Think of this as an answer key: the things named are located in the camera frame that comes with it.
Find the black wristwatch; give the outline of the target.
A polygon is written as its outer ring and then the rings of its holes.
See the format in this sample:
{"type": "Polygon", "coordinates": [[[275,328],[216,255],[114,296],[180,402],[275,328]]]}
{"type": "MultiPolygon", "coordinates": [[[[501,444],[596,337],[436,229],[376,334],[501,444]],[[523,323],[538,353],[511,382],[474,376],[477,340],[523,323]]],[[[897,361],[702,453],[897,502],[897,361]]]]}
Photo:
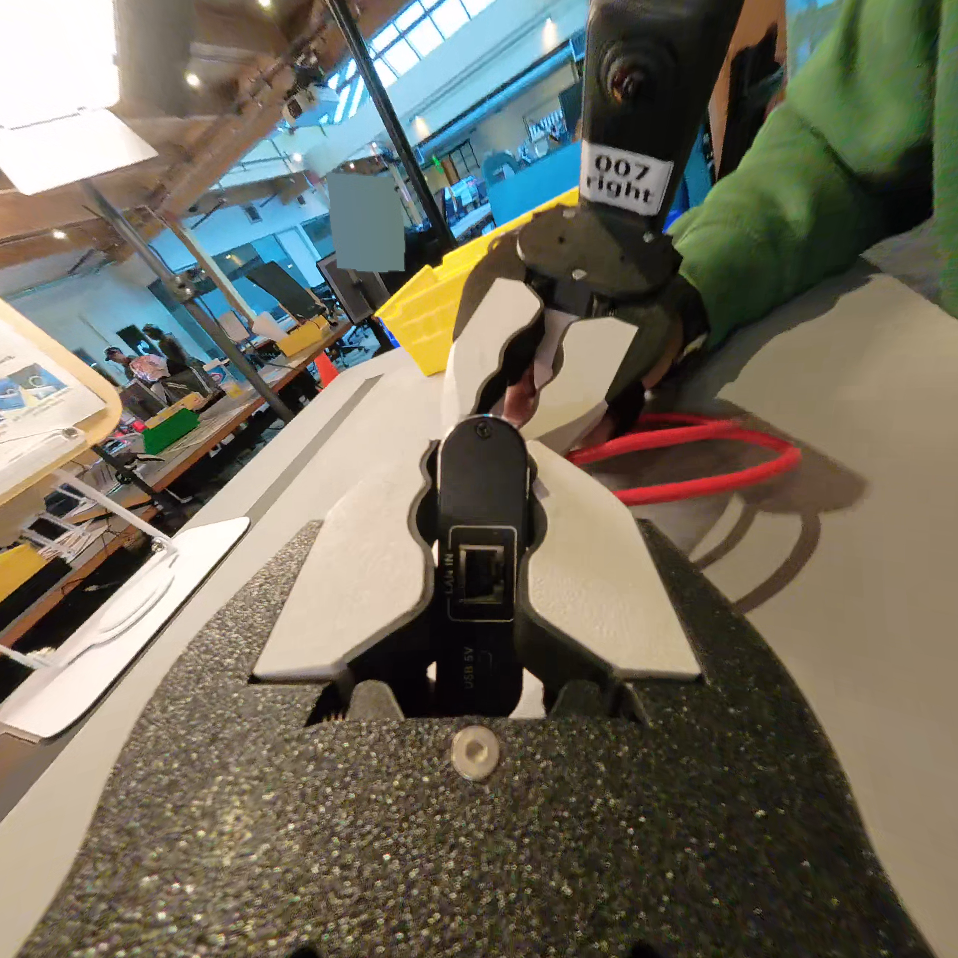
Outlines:
{"type": "Polygon", "coordinates": [[[709,334],[707,330],[698,336],[688,339],[681,326],[673,329],[662,354],[642,377],[643,389],[645,391],[655,390],[664,378],[668,377],[675,369],[682,367],[683,364],[702,351],[707,344],[708,338],[709,334]]]}

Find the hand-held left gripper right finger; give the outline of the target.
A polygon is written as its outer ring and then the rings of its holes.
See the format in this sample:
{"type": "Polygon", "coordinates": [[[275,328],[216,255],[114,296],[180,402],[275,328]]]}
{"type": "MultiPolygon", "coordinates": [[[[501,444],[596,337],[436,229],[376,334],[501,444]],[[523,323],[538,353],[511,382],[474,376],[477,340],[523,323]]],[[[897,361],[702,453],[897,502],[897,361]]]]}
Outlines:
{"type": "Polygon", "coordinates": [[[533,501],[544,518],[524,579],[533,619],[618,680],[697,680],[701,665],[634,516],[539,441],[533,501]]]}

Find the black computer monitor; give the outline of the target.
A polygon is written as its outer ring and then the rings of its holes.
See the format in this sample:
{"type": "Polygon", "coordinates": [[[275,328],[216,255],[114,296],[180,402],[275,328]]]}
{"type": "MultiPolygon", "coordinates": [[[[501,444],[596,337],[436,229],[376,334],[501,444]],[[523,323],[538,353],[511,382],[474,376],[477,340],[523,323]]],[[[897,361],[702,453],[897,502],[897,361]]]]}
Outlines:
{"type": "Polygon", "coordinates": [[[379,302],[376,273],[341,268],[335,255],[319,259],[316,267],[353,324],[374,317],[379,302]]]}

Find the black metal pole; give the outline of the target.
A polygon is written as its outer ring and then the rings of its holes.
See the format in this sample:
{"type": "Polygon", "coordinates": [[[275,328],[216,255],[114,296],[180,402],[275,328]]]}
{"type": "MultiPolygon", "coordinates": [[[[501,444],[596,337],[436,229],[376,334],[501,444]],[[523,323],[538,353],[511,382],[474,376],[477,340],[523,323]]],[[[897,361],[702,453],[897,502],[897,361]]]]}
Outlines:
{"type": "Polygon", "coordinates": [[[377,74],[366,42],[353,19],[349,3],[346,1],[327,1],[326,4],[333,21],[342,32],[349,52],[352,54],[357,69],[364,79],[371,99],[376,106],[378,117],[389,135],[401,160],[401,165],[436,235],[440,252],[446,254],[453,251],[457,246],[456,237],[451,232],[445,214],[441,212],[435,197],[428,188],[425,175],[416,159],[414,150],[401,126],[386,88],[377,74]]]}

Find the black display panel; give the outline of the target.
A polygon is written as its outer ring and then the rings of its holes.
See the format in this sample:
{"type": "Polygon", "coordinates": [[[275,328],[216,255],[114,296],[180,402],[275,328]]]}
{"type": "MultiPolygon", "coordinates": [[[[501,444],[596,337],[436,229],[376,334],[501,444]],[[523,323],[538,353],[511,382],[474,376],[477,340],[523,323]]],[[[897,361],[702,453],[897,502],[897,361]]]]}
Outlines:
{"type": "Polygon", "coordinates": [[[296,281],[276,261],[250,267],[245,277],[272,296],[297,321],[303,322],[327,315],[325,305],[312,289],[296,281]]]}

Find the white sheet stand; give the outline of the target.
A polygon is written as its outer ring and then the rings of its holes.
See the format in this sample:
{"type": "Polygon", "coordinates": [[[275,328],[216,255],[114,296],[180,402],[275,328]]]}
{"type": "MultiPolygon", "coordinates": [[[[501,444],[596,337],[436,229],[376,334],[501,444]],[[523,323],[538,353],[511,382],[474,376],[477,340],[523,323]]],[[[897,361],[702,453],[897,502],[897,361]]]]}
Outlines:
{"type": "Polygon", "coordinates": [[[33,743],[56,738],[86,716],[250,528],[250,520],[239,517],[174,536],[161,533],[66,472],[67,454],[81,451],[83,438],[71,426],[3,439],[2,504],[54,475],[148,535],[153,554],[52,655],[38,658],[2,648],[30,673],[2,703],[2,733],[33,743]]]}

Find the large yellow plastic bin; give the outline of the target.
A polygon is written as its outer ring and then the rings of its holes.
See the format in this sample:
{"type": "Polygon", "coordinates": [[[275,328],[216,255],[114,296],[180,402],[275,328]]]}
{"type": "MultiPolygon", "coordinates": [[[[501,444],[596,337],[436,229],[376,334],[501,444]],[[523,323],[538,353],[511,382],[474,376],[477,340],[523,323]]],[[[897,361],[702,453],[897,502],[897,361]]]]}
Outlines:
{"type": "Polygon", "coordinates": [[[530,222],[535,214],[556,206],[574,206],[572,188],[490,233],[473,239],[427,265],[377,309],[377,318],[425,377],[442,373],[448,364],[461,296],[473,267],[499,239],[530,222]]]}

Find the black ethernet port box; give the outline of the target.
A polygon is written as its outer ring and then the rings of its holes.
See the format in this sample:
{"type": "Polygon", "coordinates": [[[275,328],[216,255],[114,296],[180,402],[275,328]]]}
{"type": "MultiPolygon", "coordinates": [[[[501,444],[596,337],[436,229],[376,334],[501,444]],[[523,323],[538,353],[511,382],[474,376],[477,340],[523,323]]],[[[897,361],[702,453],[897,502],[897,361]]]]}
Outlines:
{"type": "Polygon", "coordinates": [[[523,439],[491,415],[463,420],[439,447],[430,641],[443,715],[504,718],[521,698],[513,634],[530,477],[523,439]]]}

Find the grey lamp pole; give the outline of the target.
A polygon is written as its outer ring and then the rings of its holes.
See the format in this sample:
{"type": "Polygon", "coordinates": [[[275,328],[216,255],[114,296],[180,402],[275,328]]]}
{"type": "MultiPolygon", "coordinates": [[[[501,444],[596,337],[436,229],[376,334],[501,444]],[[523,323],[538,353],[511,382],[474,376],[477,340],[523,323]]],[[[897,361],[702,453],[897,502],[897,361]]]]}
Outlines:
{"type": "Polygon", "coordinates": [[[291,423],[295,413],[282,401],[280,396],[262,379],[255,367],[252,366],[235,342],[230,339],[219,323],[210,318],[197,303],[197,294],[194,288],[182,281],[174,271],[170,270],[162,258],[155,253],[150,245],[137,233],[133,225],[96,187],[90,180],[81,181],[84,192],[92,201],[96,214],[109,224],[111,229],[128,245],[149,267],[151,272],[161,281],[174,299],[183,305],[190,316],[199,324],[201,329],[222,350],[222,353],[231,361],[235,368],[246,378],[255,392],[271,407],[274,413],[285,424],[291,423]]]}

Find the long wooden workbench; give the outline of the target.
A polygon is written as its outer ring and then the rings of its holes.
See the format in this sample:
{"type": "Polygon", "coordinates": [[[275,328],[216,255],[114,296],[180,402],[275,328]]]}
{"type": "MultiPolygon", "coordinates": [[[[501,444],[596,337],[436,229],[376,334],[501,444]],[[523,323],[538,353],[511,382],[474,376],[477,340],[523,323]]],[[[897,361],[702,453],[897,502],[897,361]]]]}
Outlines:
{"type": "MultiPolygon", "coordinates": [[[[270,373],[267,384],[283,397],[301,377],[309,376],[310,382],[320,389],[318,374],[310,370],[329,348],[335,347],[353,329],[351,322],[340,323],[301,353],[277,360],[267,369],[270,373]]],[[[219,456],[224,446],[233,448],[236,443],[256,442],[278,419],[273,408],[255,390],[245,390],[238,397],[222,399],[210,410],[200,413],[198,426],[170,447],[155,456],[147,454],[128,463],[129,472],[148,485],[149,491],[132,482],[122,483],[116,469],[102,460],[96,461],[82,478],[126,508],[137,508],[150,497],[157,499],[162,490],[171,488],[197,464],[210,456],[219,456]]]]}
{"type": "Polygon", "coordinates": [[[95,607],[150,557],[150,539],[75,484],[2,513],[2,645],[37,648],[51,623],[95,607]]]}

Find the person's right hand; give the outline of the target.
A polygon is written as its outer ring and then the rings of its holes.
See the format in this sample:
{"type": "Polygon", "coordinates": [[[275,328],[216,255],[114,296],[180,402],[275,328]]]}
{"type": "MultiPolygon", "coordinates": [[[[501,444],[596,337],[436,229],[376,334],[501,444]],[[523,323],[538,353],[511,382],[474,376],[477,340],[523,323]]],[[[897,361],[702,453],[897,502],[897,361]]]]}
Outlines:
{"type": "Polygon", "coordinates": [[[629,346],[606,390],[606,411],[590,434],[602,444],[629,432],[652,390],[710,332],[701,295],[680,275],[643,300],[616,307],[612,316],[632,329],[629,346]]]}

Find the small yellow plastic bin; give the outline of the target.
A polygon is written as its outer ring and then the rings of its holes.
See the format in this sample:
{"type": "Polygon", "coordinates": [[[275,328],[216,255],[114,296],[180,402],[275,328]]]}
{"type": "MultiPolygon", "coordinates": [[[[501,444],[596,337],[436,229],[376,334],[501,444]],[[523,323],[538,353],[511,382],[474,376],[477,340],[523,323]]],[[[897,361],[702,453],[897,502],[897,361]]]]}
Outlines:
{"type": "Polygon", "coordinates": [[[317,347],[333,332],[328,320],[323,316],[311,318],[299,323],[284,336],[276,339],[276,345],[283,355],[293,357],[317,347]]]}

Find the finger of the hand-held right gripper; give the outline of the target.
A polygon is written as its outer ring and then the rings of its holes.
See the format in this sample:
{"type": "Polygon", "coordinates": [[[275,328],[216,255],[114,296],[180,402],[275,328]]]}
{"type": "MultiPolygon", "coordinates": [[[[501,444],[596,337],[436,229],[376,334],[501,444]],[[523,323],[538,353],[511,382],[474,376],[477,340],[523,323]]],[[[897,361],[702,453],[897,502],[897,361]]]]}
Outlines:
{"type": "Polygon", "coordinates": [[[526,441],[553,451],[571,451],[595,429],[608,411],[613,381],[638,329],[622,320],[578,320],[557,340],[553,365],[533,366],[533,412],[522,426],[526,441]]]}
{"type": "Polygon", "coordinates": [[[486,255],[463,288],[442,393],[448,433],[473,415],[500,413],[533,364],[545,305],[519,255],[486,255]]]}

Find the white light panel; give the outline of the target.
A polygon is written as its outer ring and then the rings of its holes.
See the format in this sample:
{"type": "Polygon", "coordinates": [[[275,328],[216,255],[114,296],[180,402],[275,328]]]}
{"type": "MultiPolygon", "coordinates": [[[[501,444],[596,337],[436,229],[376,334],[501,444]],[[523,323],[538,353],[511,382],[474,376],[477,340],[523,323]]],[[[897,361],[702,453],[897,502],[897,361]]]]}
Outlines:
{"type": "Polygon", "coordinates": [[[115,3],[1,3],[1,168],[27,197],[157,156],[114,115],[115,3]]]}

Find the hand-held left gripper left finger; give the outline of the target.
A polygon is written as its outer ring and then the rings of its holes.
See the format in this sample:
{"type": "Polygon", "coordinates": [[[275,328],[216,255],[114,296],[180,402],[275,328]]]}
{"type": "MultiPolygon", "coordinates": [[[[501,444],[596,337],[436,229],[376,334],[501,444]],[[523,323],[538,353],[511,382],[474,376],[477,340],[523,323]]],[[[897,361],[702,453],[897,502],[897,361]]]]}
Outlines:
{"type": "Polygon", "coordinates": [[[432,487],[434,440],[406,446],[329,510],[253,676],[264,683],[335,680],[425,612],[432,549],[417,524],[432,487]]]}

